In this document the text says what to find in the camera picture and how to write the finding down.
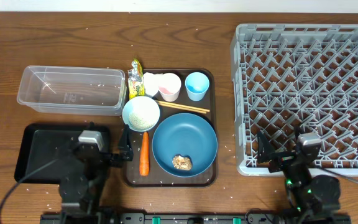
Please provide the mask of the white rice pile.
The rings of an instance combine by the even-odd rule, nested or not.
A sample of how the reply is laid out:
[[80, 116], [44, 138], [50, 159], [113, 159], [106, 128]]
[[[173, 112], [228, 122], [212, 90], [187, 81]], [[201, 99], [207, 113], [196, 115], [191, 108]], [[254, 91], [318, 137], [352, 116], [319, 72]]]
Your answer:
[[151, 128], [155, 121], [146, 114], [132, 112], [129, 115], [129, 123], [133, 127], [133, 130], [142, 131]]

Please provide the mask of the light blue bowl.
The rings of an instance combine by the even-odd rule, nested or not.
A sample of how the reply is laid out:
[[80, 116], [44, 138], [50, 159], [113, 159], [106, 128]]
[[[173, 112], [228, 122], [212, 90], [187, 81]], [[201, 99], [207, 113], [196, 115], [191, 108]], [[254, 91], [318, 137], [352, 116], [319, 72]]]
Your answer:
[[129, 100], [123, 108], [123, 121], [125, 124], [128, 124], [129, 127], [133, 130], [133, 127], [129, 123], [129, 115], [132, 112], [146, 114], [149, 118], [153, 118], [153, 120], [155, 121], [154, 125], [151, 128], [137, 132], [146, 132], [151, 130], [158, 123], [160, 118], [160, 108], [158, 104], [153, 99], [147, 96], [137, 96]]

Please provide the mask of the yellow snack wrapper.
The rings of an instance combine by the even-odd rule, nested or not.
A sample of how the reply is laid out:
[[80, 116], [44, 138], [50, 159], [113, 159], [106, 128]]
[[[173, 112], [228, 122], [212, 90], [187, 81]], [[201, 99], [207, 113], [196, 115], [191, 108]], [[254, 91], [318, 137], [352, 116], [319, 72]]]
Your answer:
[[143, 71], [140, 62], [135, 58], [131, 62], [132, 68], [128, 70], [129, 99], [145, 95]]

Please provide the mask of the blue plate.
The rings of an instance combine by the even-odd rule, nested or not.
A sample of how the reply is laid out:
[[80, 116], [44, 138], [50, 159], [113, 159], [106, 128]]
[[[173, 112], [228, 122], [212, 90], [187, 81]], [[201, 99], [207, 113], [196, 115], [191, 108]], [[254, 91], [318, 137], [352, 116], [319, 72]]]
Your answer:
[[[152, 138], [152, 153], [157, 164], [177, 177], [203, 173], [213, 164], [217, 151], [218, 139], [213, 127], [201, 116], [191, 113], [178, 113], [164, 119]], [[175, 168], [175, 156], [189, 158], [192, 168]]]

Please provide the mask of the white tissue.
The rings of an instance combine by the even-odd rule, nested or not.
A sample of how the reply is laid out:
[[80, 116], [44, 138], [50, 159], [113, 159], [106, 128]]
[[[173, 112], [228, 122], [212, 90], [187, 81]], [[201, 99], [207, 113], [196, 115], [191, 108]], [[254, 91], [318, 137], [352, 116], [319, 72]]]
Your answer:
[[154, 97], [158, 93], [159, 81], [162, 73], [150, 73], [143, 74], [145, 94], [149, 97]]

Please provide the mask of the white pink cup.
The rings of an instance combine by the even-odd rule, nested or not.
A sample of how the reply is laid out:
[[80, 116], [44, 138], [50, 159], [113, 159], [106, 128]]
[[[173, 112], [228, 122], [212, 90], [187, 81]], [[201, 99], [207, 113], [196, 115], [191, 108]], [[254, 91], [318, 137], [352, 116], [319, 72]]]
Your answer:
[[167, 102], [175, 101], [180, 93], [181, 80], [174, 73], [164, 73], [159, 78], [158, 90]]

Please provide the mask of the light blue cup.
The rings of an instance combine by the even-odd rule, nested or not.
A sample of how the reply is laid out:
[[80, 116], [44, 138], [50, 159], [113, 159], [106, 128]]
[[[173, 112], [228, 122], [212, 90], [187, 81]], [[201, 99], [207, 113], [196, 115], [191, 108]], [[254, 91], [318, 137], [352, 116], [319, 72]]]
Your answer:
[[193, 72], [185, 79], [185, 88], [188, 97], [192, 101], [200, 101], [209, 89], [209, 79], [201, 72]]

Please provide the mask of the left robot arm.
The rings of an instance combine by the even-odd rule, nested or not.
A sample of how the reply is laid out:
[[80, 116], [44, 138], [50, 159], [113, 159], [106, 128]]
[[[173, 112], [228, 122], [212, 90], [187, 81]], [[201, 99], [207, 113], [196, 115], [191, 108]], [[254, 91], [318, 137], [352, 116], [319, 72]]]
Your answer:
[[86, 129], [69, 149], [70, 171], [60, 182], [62, 197], [60, 223], [119, 223], [117, 213], [110, 207], [100, 207], [99, 201], [108, 178], [109, 169], [121, 168], [133, 160], [129, 146], [130, 128], [124, 126], [118, 153], [111, 153], [99, 131]]

